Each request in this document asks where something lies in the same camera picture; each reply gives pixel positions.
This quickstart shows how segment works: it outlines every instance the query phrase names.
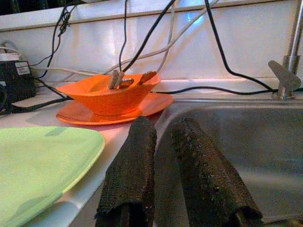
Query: black electronic device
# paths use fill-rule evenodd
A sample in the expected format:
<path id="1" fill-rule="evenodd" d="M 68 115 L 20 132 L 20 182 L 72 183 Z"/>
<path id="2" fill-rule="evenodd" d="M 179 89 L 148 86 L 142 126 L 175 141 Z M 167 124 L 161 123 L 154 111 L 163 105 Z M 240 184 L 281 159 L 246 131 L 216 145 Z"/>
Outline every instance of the black electronic device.
<path id="1" fill-rule="evenodd" d="M 36 95 L 34 78 L 27 61 L 0 61 L 0 84 L 7 92 L 7 105 Z"/>

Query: orange bowl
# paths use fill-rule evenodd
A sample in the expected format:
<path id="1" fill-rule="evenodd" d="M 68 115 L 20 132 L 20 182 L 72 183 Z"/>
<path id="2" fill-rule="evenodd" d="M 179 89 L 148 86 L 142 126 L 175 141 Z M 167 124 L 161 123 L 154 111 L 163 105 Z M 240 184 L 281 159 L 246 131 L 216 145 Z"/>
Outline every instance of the orange bowl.
<path id="1" fill-rule="evenodd" d="M 108 75 L 95 75 L 56 89 L 82 103 L 95 114 L 123 115 L 136 110 L 147 94 L 161 81 L 157 74 L 144 84 L 138 85 L 142 75 L 125 75 L 123 79 L 133 78 L 134 83 L 123 89 L 108 89 Z"/>

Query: windowsill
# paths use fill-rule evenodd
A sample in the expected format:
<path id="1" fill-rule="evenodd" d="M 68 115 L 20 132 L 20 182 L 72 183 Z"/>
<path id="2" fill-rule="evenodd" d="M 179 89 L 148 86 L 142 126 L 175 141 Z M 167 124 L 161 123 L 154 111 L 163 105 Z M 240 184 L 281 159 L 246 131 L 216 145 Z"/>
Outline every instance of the windowsill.
<path id="1" fill-rule="evenodd" d="M 227 7 L 254 3 L 263 3 L 277 0 L 221 0 L 214 8 Z M 168 1 L 134 0 L 129 2 L 128 17 L 145 16 L 160 13 Z M 203 9 L 197 0 L 183 0 L 178 3 L 176 12 Z M 62 8 L 45 9 L 18 14 L 0 16 L 0 32 L 21 29 L 30 29 L 45 26 L 54 26 L 57 22 Z M 82 23 L 90 21 L 101 21 L 122 18 L 124 14 L 123 0 L 107 0 L 96 3 L 78 5 L 72 13 L 70 23 Z"/>

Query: white tile wall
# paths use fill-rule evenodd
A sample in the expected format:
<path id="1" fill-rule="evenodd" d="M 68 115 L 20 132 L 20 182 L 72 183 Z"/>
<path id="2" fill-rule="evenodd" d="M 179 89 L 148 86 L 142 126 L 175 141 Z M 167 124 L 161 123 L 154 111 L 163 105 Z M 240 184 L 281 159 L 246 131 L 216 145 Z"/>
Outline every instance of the white tile wall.
<path id="1" fill-rule="evenodd" d="M 216 8 L 213 10 L 229 65 L 237 72 L 257 78 L 270 78 L 267 62 L 282 62 L 288 49 L 296 1 Z M 176 13 L 174 33 L 198 11 Z M 128 42 L 123 59 L 132 57 L 157 15 L 132 17 L 127 21 Z M 166 45 L 170 14 L 164 16 L 143 53 Z M 0 33 L 0 41 L 16 43 L 30 63 L 50 54 L 53 27 Z M 112 19 L 71 25 L 62 37 L 62 45 L 52 66 L 105 71 L 118 61 L 123 43 L 123 20 Z M 128 72 L 140 73 L 157 69 L 162 55 L 139 60 Z M 303 73 L 300 64 L 298 75 Z M 49 73 L 46 81 L 56 81 L 66 73 Z M 192 27 L 171 48 L 160 75 L 163 79 L 230 78 L 225 71 L 210 28 L 208 16 Z"/>

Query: faucet handle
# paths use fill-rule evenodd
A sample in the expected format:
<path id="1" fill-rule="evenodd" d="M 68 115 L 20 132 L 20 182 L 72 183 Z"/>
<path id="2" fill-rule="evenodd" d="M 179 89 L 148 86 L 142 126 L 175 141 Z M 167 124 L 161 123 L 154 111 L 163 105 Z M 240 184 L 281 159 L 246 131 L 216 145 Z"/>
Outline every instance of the faucet handle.
<path id="1" fill-rule="evenodd" d="M 291 73 L 288 69 L 284 68 L 278 62 L 270 61 L 268 65 L 286 90 L 294 91 L 300 87 L 300 78 Z"/>

